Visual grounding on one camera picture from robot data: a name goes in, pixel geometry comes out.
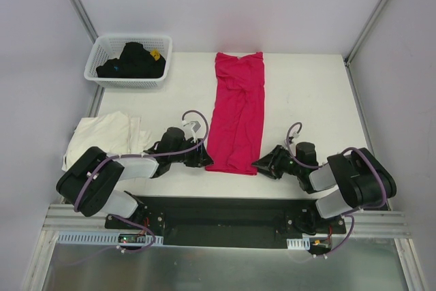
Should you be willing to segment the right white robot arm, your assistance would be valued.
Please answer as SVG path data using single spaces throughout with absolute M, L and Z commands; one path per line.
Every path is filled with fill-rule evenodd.
M 308 194 L 337 188 L 292 220 L 297 231 L 308 235 L 325 233 L 344 214 L 380 209 L 397 192 L 392 175 L 366 148 L 331 155 L 326 164 L 320 165 L 313 143 L 299 142 L 294 153 L 277 145 L 251 165 L 270 179 L 280 179 L 284 174 L 296 177 Z

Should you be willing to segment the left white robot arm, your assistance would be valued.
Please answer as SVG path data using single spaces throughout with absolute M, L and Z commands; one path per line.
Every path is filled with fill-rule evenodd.
M 214 161 L 203 139 L 186 138 L 182 129 L 169 127 L 161 140 L 141 154 L 109 156 L 99 147 L 89 148 L 58 180 L 56 191 L 85 217 L 98 212 L 115 214 L 128 228 L 136 229 L 142 225 L 144 213 L 137 200 L 115 189 L 116 184 L 136 178 L 156 179 L 173 163 L 205 168 Z

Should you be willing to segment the pink t shirt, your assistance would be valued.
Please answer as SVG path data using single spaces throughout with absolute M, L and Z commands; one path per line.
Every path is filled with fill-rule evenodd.
M 209 172 L 256 175 L 265 115 L 264 54 L 215 57 L 217 90 L 207 152 Z

